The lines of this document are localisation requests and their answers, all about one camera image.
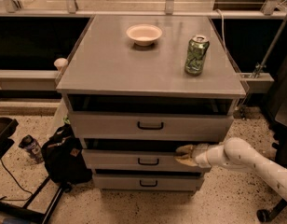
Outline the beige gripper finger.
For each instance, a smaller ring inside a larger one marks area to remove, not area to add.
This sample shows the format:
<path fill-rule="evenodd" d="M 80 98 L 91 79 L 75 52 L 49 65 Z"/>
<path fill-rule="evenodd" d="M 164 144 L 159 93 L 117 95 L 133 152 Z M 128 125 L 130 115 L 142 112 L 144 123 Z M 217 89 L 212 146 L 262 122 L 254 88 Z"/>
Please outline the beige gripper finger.
<path fill-rule="evenodd" d="M 186 166 L 198 166 L 192 159 L 181 159 L 180 157 L 174 157 L 179 163 Z"/>
<path fill-rule="evenodd" d="M 176 154 L 178 156 L 188 156 L 191 157 L 194 150 L 196 149 L 197 145 L 185 145 L 185 146 L 181 146 L 178 147 L 176 149 Z"/>

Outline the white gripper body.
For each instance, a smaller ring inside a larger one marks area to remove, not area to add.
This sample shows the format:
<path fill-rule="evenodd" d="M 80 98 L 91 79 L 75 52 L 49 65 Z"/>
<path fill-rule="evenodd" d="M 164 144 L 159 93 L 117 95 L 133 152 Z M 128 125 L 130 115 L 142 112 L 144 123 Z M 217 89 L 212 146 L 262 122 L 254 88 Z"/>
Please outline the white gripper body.
<path fill-rule="evenodd" d="M 220 151 L 217 145 L 199 144 L 193 152 L 193 160 L 201 168 L 210 168 L 220 160 Z"/>

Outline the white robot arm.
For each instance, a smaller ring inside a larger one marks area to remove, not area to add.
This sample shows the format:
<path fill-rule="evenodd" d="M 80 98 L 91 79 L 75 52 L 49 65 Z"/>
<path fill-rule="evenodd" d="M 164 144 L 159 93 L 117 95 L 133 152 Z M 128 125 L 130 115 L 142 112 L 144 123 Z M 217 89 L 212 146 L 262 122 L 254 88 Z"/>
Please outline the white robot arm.
<path fill-rule="evenodd" d="M 253 171 L 287 202 L 287 169 L 261 155 L 241 138 L 229 138 L 219 145 L 181 146 L 176 149 L 174 158 L 192 167 L 220 166 L 238 172 Z"/>

